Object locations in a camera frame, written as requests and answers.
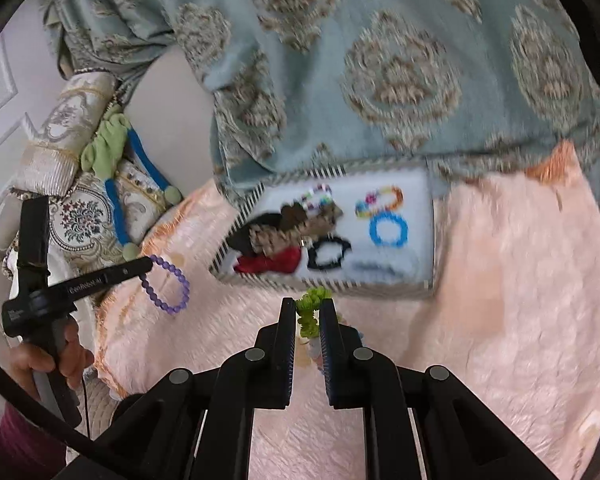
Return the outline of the light blue fluffy scrunchie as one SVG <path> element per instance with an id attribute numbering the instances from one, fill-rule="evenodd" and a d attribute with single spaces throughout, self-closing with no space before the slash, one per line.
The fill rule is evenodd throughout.
<path id="1" fill-rule="evenodd" d="M 348 280 L 367 284 L 393 285 L 420 280 L 418 259 L 402 254 L 368 258 L 350 256 L 343 263 L 342 271 Z"/>

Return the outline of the black scrunchie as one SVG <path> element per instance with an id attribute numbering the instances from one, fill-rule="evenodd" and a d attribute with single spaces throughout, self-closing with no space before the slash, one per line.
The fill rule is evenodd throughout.
<path id="1" fill-rule="evenodd" d="M 307 251 L 307 268 L 321 272 L 338 270 L 351 249 L 351 243 L 345 238 L 322 236 Z"/>

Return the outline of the brown flower hair clip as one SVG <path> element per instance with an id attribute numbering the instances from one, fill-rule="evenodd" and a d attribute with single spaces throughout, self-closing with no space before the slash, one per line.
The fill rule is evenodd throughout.
<path id="1" fill-rule="evenodd" d="M 307 220 L 306 210 L 298 202 L 284 204 L 280 208 L 280 215 L 279 229 L 282 231 L 290 231 Z"/>

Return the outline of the green blue plush toy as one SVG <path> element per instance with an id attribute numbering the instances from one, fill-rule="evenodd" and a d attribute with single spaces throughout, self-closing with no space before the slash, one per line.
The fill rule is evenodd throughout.
<path id="1" fill-rule="evenodd" d="M 183 195 L 181 195 L 178 188 L 175 188 L 166 180 L 159 169 L 151 162 L 144 150 L 142 141 L 140 141 L 140 136 L 122 112 L 122 107 L 119 104 L 112 105 L 102 115 L 102 120 L 99 122 L 94 138 L 83 148 L 80 164 L 83 171 L 91 171 L 104 184 L 114 216 L 114 232 L 116 232 L 117 240 L 122 246 L 124 260 L 130 261 L 140 254 L 140 246 L 132 241 L 128 231 L 126 231 L 123 207 L 114 183 L 114 176 L 127 146 L 140 160 L 149 177 L 162 192 L 168 205 L 177 205 L 183 199 Z"/>

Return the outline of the cream embroidered bolster pillow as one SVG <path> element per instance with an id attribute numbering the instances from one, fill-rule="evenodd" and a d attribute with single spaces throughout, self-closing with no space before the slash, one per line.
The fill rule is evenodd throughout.
<path id="1" fill-rule="evenodd" d="M 117 78 L 107 72 L 72 76 L 38 133 L 22 154 L 12 186 L 19 191 L 65 196 L 80 166 L 80 155 L 114 97 Z"/>

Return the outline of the striped black white tray box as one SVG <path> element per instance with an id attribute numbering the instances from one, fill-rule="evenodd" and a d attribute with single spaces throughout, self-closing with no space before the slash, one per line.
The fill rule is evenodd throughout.
<path id="1" fill-rule="evenodd" d="M 253 188 L 210 271 L 226 284 L 416 298 L 437 284 L 438 240 L 425 168 L 356 162 Z"/>

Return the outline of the leopard print bow clip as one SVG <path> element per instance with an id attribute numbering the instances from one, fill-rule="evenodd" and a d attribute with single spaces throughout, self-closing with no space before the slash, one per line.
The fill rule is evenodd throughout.
<path id="1" fill-rule="evenodd" d="M 330 203 L 321 206 L 316 216 L 307 218 L 306 222 L 290 231 L 253 226 L 251 243 L 258 254 L 270 257 L 289 247 L 303 247 L 316 242 L 320 237 L 330 234 L 342 216 L 343 211 L 335 203 Z"/>

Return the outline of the peach quilted bedspread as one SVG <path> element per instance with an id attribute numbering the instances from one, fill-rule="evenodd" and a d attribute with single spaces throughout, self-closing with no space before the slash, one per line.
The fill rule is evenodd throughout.
<path id="1" fill-rule="evenodd" d="M 128 396 L 176 367 L 217 367 L 276 321 L 280 292 L 210 273 L 235 216 L 208 183 L 146 237 L 148 252 L 184 270 L 191 297 L 170 315 L 130 281 L 102 300 L 95 366 L 111 390 Z M 449 368 L 557 477 L 582 478 L 600 439 L 600 209 L 574 148 L 456 186 L 446 220 L 432 298 L 338 297 L 338 312 L 396 364 Z"/>

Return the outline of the cream floral cushion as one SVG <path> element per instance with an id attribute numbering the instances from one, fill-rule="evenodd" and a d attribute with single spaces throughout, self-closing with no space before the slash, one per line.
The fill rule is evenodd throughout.
<path id="1" fill-rule="evenodd" d="M 15 276 L 20 206 L 35 195 L 50 195 L 48 182 L 31 168 L 20 168 L 7 189 L 0 214 L 0 256 L 3 272 Z M 132 243 L 142 244 L 146 233 L 167 211 L 162 190 L 134 162 L 122 160 L 114 176 L 122 205 L 125 230 Z M 78 172 L 62 196 L 50 197 L 50 272 L 54 278 L 75 276 L 122 263 L 123 245 L 114 231 L 114 210 L 104 182 L 91 172 Z"/>

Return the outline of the red bow hair clip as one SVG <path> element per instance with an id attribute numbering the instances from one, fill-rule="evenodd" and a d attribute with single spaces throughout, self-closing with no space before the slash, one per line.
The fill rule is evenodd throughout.
<path id="1" fill-rule="evenodd" d="M 238 274 L 294 274 L 302 259 L 300 247 L 289 247 L 270 257 L 263 254 L 240 256 L 234 265 L 234 271 Z"/>

